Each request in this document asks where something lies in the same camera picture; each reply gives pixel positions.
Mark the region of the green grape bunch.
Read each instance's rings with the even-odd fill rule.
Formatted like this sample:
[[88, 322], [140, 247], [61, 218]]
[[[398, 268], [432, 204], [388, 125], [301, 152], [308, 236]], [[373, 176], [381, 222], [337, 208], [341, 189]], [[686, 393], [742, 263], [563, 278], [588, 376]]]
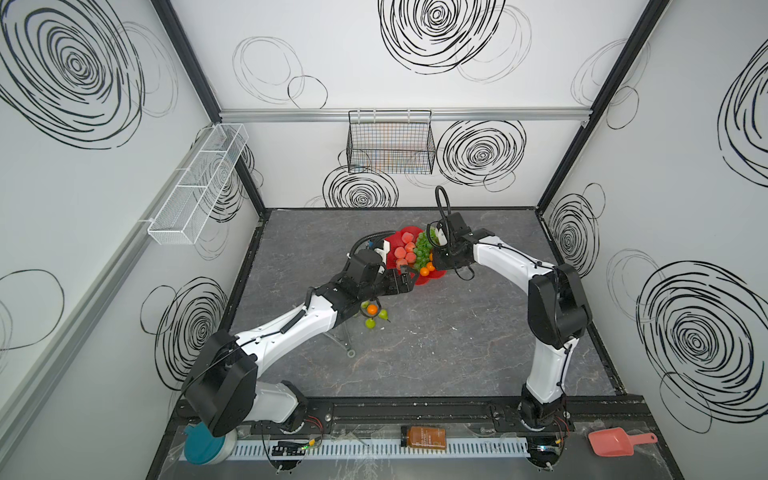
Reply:
[[413, 253], [416, 255], [413, 267], [416, 270], [421, 271], [423, 268], [427, 268], [428, 264], [432, 262], [433, 243], [435, 242], [435, 236], [432, 232], [427, 233], [422, 231], [419, 233], [415, 240], [415, 246]]

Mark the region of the red flower-shaped bowl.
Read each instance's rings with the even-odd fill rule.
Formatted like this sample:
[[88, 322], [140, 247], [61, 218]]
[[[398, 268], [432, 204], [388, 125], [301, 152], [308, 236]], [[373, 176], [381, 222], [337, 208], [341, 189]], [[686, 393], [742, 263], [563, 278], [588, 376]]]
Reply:
[[427, 235], [416, 226], [406, 226], [385, 238], [390, 247], [386, 256], [388, 268], [411, 267], [417, 271], [416, 285], [442, 278], [446, 272], [434, 263], [433, 242], [436, 236]]

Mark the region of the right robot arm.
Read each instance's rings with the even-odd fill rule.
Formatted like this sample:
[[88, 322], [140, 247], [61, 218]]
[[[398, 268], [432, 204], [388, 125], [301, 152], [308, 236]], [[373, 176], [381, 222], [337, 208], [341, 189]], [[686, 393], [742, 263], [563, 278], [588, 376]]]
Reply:
[[527, 295], [527, 324], [535, 338], [531, 371], [522, 387], [519, 415], [526, 428], [541, 431], [566, 402], [565, 379], [580, 338], [593, 315], [578, 271], [536, 259], [486, 229], [471, 229], [461, 214], [442, 214], [428, 227], [438, 270], [487, 267]]

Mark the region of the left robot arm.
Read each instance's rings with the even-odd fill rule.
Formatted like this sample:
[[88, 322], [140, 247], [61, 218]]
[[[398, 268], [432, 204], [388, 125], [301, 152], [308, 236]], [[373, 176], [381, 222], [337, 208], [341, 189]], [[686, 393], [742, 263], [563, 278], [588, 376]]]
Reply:
[[357, 315], [363, 302], [377, 305], [382, 296], [411, 292], [418, 276], [410, 267], [375, 266], [363, 278], [339, 273], [310, 288], [303, 304], [260, 327], [213, 334], [185, 379], [182, 396], [215, 438], [249, 422], [271, 422], [285, 432], [301, 429], [306, 397], [288, 381], [270, 384], [260, 376], [298, 346]]

